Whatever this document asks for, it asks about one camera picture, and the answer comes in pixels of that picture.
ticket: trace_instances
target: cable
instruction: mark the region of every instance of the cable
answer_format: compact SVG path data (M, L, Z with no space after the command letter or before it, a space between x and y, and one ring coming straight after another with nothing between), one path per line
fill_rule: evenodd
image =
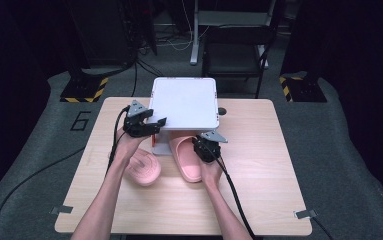
M219 0L216 0L216 3L215 3L215 8L213 11L216 11L217 10L217 4L218 4L218 1ZM209 29L210 26L207 26L206 29L204 30L204 32L198 37L198 40L200 41L200 38L202 38L204 36L204 34L206 34L207 30Z
M157 47L173 47L173 46L179 46L179 45L184 45L184 44L191 44L192 41L188 41L188 42L183 42L183 43L172 43L171 41L169 41L170 43L169 44L158 44Z
M137 62L135 62L134 66L135 66L135 80L134 80L134 89L132 89L131 97L135 95L135 89L137 88L137 81L138 81Z
M120 111L119 115L117 116L116 123L114 124L113 146L112 146L112 150L110 152L109 164L107 166L107 171L109 170L111 164L113 163L114 155L116 154L117 144L119 143L119 140L123 137L123 135L126 133L126 131L123 132L122 135L120 135L120 137L117 139L117 128L119 126L119 120L122 117L124 112L129 111L129 108L130 108L130 105L128 105L127 107L123 108L122 111Z
M47 165L47 166L41 168L40 170L38 170L37 172L33 173L32 175L30 175L29 177L27 177L26 179L24 179L22 182L20 182L19 184L17 184L16 187L14 187L14 188L9 192L9 194L7 194L7 196L4 198L3 202L1 203L1 205L0 205L0 213L1 213L1 210L3 209L4 205L6 204L6 202L8 201L8 199L10 198L10 196L11 196L11 195L12 195L12 194L13 194L13 193L14 193L20 186L22 186L25 182L27 182L29 179L33 178L34 176L38 175L39 173L43 172L44 170L47 170L48 168L50 168L50 167L52 167L52 166L54 166L54 165L56 165L56 164L58 164L58 163L60 163L60 162L63 162L63 161L65 161L65 160L67 160L68 158L70 158L70 157L76 155L77 153L83 151L84 149L85 149L85 147L82 147L82 148L76 150L75 152L73 152L73 153L67 155L66 157L63 157L63 158L61 158L61 159L59 159L59 160L57 160L57 161L55 161L55 162L53 162L53 163L51 163L51 164L49 164L49 165Z
M138 62L141 63L141 64L144 64L144 65L148 66L149 68L151 68L151 69L156 73L156 75L158 75L158 77L164 77L163 73L162 73L159 69L155 68L154 66L151 66L150 64L148 64L148 63L142 61L141 59L138 59Z
M334 238L331 236L328 230L326 230L326 228L319 222L319 220L316 217L312 217L312 219L319 225L320 228L322 228L322 230L329 237L329 239L334 240Z
M116 75L116 74L119 74L121 72L124 72L129 67L130 67L129 65L126 65L125 67L122 67L122 68L120 68L118 70L114 70L114 71L110 71L110 72L105 72L105 73L99 73L99 74L92 74L92 76L94 76L94 77L102 77L102 78L111 77L113 75Z
M147 71L147 72L153 74L153 75L156 76L156 77L160 77L157 73L154 73L154 72L148 70L148 69L147 69L145 66L143 66L140 62L137 62L137 63L138 63L138 65L140 65L145 71Z
M184 48L176 48L176 47L173 45L173 43L172 43L171 41L167 40L167 42L170 43L170 45L171 45L176 51L183 51L183 50L187 49L187 48L191 45L191 43L193 42L193 41L192 41L192 36L193 36L193 34L192 34L191 24L190 24L190 21L189 21L189 19L188 19L187 11L186 11L186 9L185 9L185 3L184 3L184 0L182 0L182 8L184 9L185 18L187 19L188 27L189 27L189 29L190 29L190 41L188 42L187 46L185 46Z
M234 186L234 183L232 182L231 177L229 176L228 171L226 170L225 162L223 161L222 156L219 155L220 159L222 160L222 162L220 162L219 159L214 155L214 153L212 151L210 151L210 149L207 147L206 144L204 144L203 142L201 142L201 144L206 148L207 151L210 152L210 154L214 157L216 162L221 167L223 173L226 176L226 179L228 180L229 186L231 187L231 191L232 191L232 194L234 195L235 203L237 205L238 211L240 212L241 219L243 220L244 225L247 228L247 231L250 234L251 238L252 239L256 239L256 236L254 235L253 230L251 229L250 224L248 223L247 218L246 218L246 216L244 214L244 211L243 211L243 209L241 207L241 202L240 202L240 199L238 198L238 193L237 193L237 191L235 189L235 186Z

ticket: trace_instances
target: pink sandal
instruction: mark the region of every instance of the pink sandal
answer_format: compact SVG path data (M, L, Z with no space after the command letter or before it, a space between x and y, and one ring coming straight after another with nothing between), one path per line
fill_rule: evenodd
M157 158L140 148L131 157L126 174L141 186L153 184L160 175L161 166Z
M194 152L194 131L171 131L169 145L182 177L188 182L201 181L200 158Z

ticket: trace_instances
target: hazard tape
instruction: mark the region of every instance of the hazard tape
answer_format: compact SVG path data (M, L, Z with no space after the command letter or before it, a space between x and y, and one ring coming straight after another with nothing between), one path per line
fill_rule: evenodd
M97 102L100 99L101 95L103 94L104 88L106 87L108 80L109 80L108 78L104 78L101 81L97 92L95 93L94 97L92 97L92 98L60 98L60 102L71 102L71 103Z
M301 77L291 77L291 78L286 78L286 77L279 77L279 82L281 83L282 91L284 92L285 99L287 99L287 102L292 102L293 98L290 93L290 89L288 88L287 85L287 79L293 79L293 80L303 80Z

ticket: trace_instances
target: table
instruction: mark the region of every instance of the table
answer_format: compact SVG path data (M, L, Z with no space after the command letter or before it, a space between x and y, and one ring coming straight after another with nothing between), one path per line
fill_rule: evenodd
M104 101L64 201L73 210L59 214L56 231L73 232L96 196L106 172L116 117L133 99L149 104L149 98L114 97ZM294 216L294 211L306 207L273 103L218 99L218 104L227 110L220 117L218 132L229 141L221 144L221 153L253 232L264 236L309 235L310 220ZM140 148L151 151L151 140L145 140ZM220 235L204 186L183 180L172 156L158 159L162 171L152 186L123 180L112 233ZM240 218L224 175L219 185Z

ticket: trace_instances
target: black speaker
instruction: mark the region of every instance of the black speaker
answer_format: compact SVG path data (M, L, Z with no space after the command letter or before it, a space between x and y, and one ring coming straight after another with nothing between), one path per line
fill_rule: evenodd
M148 45L157 55L153 24L153 0L119 0L122 18L128 26L129 37L135 48Z
M136 49L119 0L66 0L90 66L130 65Z

